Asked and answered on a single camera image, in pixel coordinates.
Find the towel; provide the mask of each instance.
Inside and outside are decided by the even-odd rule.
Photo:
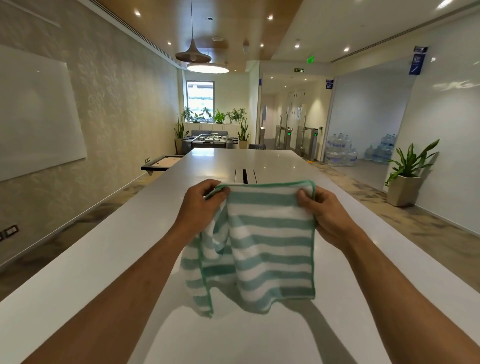
[[[276,184],[224,184],[229,187],[213,221],[182,253],[190,295],[205,315],[214,312],[210,289],[236,287],[237,304],[267,313],[273,303],[314,299],[315,219],[298,206],[297,192],[315,197],[312,181]]]

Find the left hand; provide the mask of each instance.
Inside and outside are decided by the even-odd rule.
[[[220,181],[217,180],[205,180],[190,187],[185,194],[180,212],[172,229],[185,234],[188,240],[187,243],[212,222],[218,208],[230,194],[230,189],[226,187],[208,201],[205,201],[204,196],[209,194],[219,184]]]

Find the stack of water jugs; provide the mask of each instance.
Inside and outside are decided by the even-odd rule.
[[[328,139],[325,151],[326,161],[332,167],[354,167],[357,162],[358,153],[352,149],[352,141],[348,135],[340,133],[339,136],[333,134]]]
[[[380,145],[376,149],[373,148],[373,146],[370,146],[370,148],[365,151],[365,160],[373,160],[377,163],[388,164],[388,160],[392,159],[395,141],[395,134],[387,134],[382,138]]]

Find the electrical outlet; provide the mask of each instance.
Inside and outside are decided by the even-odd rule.
[[[5,229],[3,232],[5,234],[5,238],[8,239],[18,233],[18,225],[12,225],[9,228]]]

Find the whiteboard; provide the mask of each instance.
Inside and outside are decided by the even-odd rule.
[[[86,156],[67,64],[0,46],[0,181]]]

